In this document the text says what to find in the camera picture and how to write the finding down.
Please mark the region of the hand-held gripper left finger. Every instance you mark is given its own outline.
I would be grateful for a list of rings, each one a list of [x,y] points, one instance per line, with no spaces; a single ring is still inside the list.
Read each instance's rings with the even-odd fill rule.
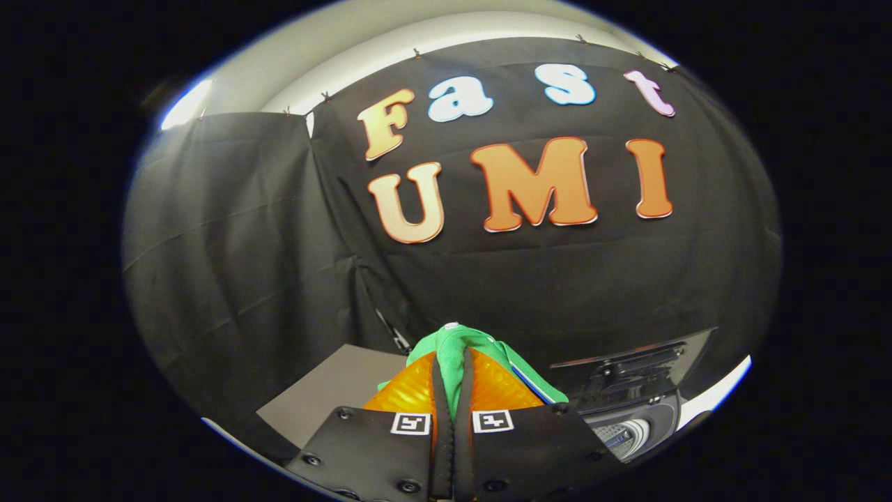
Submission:
[[[365,406],[337,406],[286,463],[337,500],[439,501],[454,496],[454,426],[433,353]]]

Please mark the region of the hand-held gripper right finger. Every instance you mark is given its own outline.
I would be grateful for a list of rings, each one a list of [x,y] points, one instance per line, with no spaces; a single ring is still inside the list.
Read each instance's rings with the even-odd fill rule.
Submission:
[[[569,404],[509,408],[484,382],[494,363],[466,349],[464,368],[454,422],[456,501],[570,501],[624,473]]]

